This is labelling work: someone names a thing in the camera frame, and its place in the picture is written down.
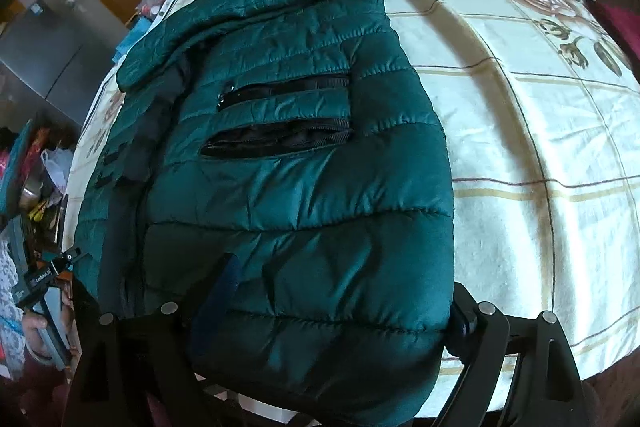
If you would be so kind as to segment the person's left hand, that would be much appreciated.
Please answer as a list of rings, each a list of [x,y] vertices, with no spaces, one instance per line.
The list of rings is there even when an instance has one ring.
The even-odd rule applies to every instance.
[[[64,284],[60,287],[60,319],[66,335],[70,335],[74,321],[74,306],[70,285]],[[30,356],[44,365],[53,363],[52,355],[40,336],[40,331],[44,331],[48,326],[47,319],[32,310],[25,309],[22,317],[23,333],[26,339],[26,347]]]

